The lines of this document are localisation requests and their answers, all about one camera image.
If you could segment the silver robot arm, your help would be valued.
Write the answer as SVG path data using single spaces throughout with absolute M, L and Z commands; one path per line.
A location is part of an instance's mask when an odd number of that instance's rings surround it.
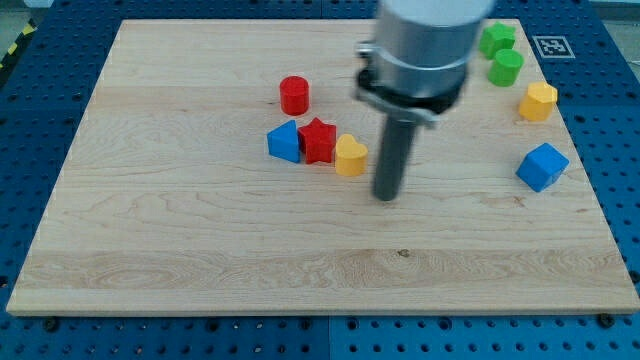
M 416 129 L 435 128 L 457 101 L 482 22 L 494 0 L 382 0 L 354 97 L 386 115 L 372 193 L 400 191 Z

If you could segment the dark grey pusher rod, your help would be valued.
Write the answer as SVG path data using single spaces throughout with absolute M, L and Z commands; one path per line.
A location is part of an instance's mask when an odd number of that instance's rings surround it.
M 379 200 L 391 201 L 398 196 L 416 129 L 415 122 L 387 117 L 372 188 Z

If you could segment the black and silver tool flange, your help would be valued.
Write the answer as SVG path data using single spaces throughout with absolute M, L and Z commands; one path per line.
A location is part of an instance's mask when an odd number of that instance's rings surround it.
M 467 77 L 467 57 L 448 64 L 418 66 L 373 41 L 357 44 L 364 67 L 353 97 L 391 120 L 437 128 L 441 115 L 457 102 Z

